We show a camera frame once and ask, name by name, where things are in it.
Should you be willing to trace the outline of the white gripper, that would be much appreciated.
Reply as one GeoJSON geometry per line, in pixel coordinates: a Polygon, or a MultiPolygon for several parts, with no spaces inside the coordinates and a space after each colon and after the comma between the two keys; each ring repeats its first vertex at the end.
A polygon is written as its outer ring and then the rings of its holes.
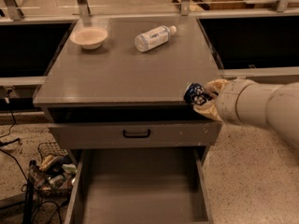
{"type": "Polygon", "coordinates": [[[204,105],[194,105],[193,110],[200,115],[225,123],[240,123],[237,114],[237,101],[241,92],[249,85],[245,79],[235,79],[230,82],[226,79],[215,79],[209,81],[205,86],[205,92],[211,97],[217,97],[214,101],[204,105]]]}

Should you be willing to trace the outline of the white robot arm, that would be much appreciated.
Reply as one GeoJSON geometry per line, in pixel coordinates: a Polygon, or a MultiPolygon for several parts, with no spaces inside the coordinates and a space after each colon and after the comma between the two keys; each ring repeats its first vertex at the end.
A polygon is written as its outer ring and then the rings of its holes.
{"type": "Polygon", "coordinates": [[[271,129],[299,147],[299,83],[261,84],[249,79],[213,80],[219,95],[193,110],[206,118],[239,126],[271,129]]]}

